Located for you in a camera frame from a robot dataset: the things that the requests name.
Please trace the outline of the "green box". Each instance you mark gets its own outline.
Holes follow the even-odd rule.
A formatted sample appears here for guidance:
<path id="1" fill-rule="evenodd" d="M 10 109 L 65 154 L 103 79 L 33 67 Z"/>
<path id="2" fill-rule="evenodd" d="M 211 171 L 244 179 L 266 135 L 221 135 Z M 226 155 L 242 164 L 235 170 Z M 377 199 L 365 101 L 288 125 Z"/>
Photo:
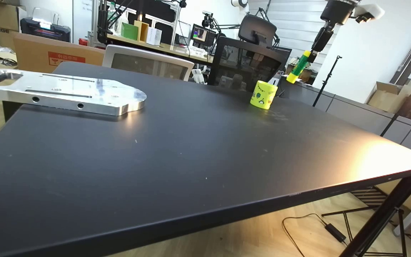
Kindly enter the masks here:
<path id="1" fill-rule="evenodd" d="M 121 23 L 121 36 L 126 39 L 138 40 L 139 28 L 128 23 Z"/>

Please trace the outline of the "open cardboard box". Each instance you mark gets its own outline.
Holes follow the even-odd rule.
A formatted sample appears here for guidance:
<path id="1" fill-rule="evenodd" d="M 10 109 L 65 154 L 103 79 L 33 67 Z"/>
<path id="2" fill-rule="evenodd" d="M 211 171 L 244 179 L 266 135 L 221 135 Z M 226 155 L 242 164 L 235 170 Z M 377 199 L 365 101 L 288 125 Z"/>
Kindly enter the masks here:
<path id="1" fill-rule="evenodd" d="M 411 94 L 411 86 L 376 82 L 375 91 L 367 102 L 377 109 L 395 114 Z"/>

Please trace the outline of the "aluminium mounting plate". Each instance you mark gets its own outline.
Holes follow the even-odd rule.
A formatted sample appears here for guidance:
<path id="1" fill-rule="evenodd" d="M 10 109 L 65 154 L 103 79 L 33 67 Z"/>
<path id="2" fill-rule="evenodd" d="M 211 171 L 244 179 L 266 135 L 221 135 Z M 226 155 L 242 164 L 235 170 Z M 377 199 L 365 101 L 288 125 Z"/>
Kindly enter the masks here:
<path id="1" fill-rule="evenodd" d="M 146 99 L 115 80 L 0 69 L 0 101 L 121 116 L 142 109 Z"/>

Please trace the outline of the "small monitor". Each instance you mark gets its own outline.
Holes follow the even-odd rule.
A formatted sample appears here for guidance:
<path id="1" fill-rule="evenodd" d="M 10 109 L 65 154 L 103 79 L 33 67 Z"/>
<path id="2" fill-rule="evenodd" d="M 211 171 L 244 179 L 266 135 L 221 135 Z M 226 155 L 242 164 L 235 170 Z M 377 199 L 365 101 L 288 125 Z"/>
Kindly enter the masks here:
<path id="1" fill-rule="evenodd" d="M 213 46 L 217 33 L 205 27 L 193 24 L 191 39 L 193 42 L 207 47 Z"/>

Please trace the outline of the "wooden desk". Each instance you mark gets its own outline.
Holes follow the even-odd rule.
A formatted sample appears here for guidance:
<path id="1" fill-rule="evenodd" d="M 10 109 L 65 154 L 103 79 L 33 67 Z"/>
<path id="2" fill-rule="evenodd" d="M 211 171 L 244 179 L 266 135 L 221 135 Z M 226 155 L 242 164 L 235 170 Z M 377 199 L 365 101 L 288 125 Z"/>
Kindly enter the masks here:
<path id="1" fill-rule="evenodd" d="M 161 43 L 159 46 L 150 45 L 146 42 L 140 42 L 137 40 L 126 39 L 122 36 L 107 34 L 106 44 L 121 45 L 136 49 L 143 49 L 151 52 L 178 57 L 180 59 L 188 60 L 200 65 L 211 66 L 213 63 L 213 57 L 210 55 L 206 55 L 205 57 L 195 56 L 193 55 L 193 52 L 190 49 L 182 48 L 175 45 L 168 45 L 164 43 Z"/>

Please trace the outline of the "black office chair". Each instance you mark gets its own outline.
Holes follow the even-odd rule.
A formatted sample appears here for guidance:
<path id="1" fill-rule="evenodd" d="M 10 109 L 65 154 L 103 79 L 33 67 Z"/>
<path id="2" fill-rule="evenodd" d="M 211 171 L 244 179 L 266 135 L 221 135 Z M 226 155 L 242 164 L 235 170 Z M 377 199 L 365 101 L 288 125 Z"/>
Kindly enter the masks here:
<path id="1" fill-rule="evenodd" d="M 270 48 L 273 45 L 277 27 L 271 22 L 247 14 L 241 21 L 238 37 L 252 44 Z"/>

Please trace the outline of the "row of grey cabinets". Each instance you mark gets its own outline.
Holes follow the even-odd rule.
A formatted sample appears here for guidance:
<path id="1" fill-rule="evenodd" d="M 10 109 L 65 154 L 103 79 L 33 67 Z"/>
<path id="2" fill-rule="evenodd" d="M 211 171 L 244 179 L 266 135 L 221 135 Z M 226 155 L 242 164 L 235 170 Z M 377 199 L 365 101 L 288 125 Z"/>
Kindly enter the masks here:
<path id="1" fill-rule="evenodd" d="M 279 91 L 283 98 L 301 101 L 310 106 L 319 93 L 319 89 L 306 86 L 301 82 L 291 84 L 286 82 L 285 78 L 282 78 L 279 83 Z M 327 91 L 321 94 L 315 107 L 377 135 L 383 132 L 393 117 L 392 113 Z M 411 119 L 398 117 L 385 132 L 384 137 L 411 149 Z"/>

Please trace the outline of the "white box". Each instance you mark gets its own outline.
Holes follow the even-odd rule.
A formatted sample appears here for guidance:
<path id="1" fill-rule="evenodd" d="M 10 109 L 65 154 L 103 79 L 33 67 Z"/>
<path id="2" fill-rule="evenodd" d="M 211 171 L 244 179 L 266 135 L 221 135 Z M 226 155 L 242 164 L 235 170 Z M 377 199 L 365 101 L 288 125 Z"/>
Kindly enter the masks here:
<path id="1" fill-rule="evenodd" d="M 148 27 L 146 43 L 149 45 L 159 46 L 161 44 L 162 30 Z"/>

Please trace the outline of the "yellow mug with face print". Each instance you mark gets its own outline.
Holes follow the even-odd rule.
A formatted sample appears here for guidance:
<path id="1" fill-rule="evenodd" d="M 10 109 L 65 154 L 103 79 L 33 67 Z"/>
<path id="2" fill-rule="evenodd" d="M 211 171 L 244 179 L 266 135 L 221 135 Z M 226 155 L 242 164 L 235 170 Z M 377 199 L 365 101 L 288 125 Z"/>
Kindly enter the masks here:
<path id="1" fill-rule="evenodd" d="M 268 110 L 276 96 L 278 86 L 258 80 L 253 90 L 250 104 Z"/>

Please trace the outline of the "large cardboard box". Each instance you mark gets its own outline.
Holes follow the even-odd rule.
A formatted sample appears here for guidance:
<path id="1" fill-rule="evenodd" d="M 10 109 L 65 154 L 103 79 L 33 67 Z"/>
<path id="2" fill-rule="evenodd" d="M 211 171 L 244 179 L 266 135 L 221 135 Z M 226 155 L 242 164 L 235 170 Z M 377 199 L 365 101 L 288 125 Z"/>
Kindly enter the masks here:
<path id="1" fill-rule="evenodd" d="M 62 62 L 102 65 L 105 50 L 46 39 L 41 36 L 11 33 L 18 69 L 52 73 Z"/>

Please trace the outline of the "tan wooden box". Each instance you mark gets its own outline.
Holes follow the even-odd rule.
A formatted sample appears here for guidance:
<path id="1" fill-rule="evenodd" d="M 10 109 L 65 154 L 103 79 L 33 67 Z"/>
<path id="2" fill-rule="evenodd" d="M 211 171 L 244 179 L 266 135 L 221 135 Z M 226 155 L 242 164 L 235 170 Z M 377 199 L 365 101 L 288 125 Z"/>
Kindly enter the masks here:
<path id="1" fill-rule="evenodd" d="M 146 42 L 147 41 L 148 28 L 150 27 L 150 25 L 145 23 L 145 22 L 135 20 L 134 21 L 134 26 L 136 26 L 138 28 L 137 41 Z"/>

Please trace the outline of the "black mesh chair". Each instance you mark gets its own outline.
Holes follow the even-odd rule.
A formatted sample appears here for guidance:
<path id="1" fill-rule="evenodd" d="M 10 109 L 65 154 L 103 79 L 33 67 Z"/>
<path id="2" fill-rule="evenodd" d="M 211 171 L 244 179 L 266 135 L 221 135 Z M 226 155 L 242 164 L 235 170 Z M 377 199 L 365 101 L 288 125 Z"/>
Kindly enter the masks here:
<path id="1" fill-rule="evenodd" d="M 220 36 L 207 84 L 253 92 L 259 80 L 269 82 L 277 72 L 285 72 L 290 54 L 288 49 L 269 49 Z"/>

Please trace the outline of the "stand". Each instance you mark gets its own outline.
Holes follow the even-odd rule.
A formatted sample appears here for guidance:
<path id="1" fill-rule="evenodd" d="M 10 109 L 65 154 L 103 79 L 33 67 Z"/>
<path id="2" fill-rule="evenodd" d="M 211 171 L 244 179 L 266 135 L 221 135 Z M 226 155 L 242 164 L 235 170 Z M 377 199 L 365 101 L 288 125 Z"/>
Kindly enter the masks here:
<path id="1" fill-rule="evenodd" d="M 318 94 L 317 94 L 317 96 L 316 96 L 316 98 L 315 98 L 315 100 L 314 100 L 314 102 L 313 102 L 313 107 L 315 107 L 315 106 L 317 105 L 317 103 L 318 103 L 321 95 L 323 94 L 324 89 L 326 88 L 326 85 L 327 85 L 329 79 L 332 77 L 333 70 L 335 69 L 336 64 L 338 63 L 338 60 L 340 60 L 340 59 L 342 59 L 342 58 L 343 58 L 343 57 L 340 56 L 340 55 L 337 55 L 337 56 L 336 56 L 336 60 L 334 61 L 334 63 L 333 63 L 333 65 L 332 65 L 329 73 L 327 74 L 326 79 L 323 80 L 322 86 L 321 86 L 320 90 L 318 91 Z"/>

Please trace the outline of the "white mesh office chair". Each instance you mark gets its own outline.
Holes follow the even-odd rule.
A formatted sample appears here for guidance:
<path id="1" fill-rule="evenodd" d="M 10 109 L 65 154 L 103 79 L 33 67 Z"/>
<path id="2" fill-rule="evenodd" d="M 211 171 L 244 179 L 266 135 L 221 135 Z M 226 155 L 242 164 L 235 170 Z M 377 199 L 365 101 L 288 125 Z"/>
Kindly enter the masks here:
<path id="1" fill-rule="evenodd" d="M 194 63 L 143 49 L 107 45 L 102 66 L 187 81 Z"/>

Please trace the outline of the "green and yellow bottle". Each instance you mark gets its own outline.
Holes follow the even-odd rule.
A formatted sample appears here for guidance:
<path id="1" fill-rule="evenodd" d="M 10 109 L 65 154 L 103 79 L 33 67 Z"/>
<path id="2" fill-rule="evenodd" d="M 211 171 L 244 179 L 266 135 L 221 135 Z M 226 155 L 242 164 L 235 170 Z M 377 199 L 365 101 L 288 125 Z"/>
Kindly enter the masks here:
<path id="1" fill-rule="evenodd" d="M 298 77 L 301 75 L 302 71 L 306 67 L 307 63 L 309 63 L 309 57 L 310 57 L 311 52 L 310 51 L 305 51 L 302 55 L 302 57 L 299 58 L 298 63 L 295 65 L 294 68 L 292 68 L 292 71 L 289 73 L 289 75 L 286 78 L 286 81 L 289 83 L 295 83 Z"/>

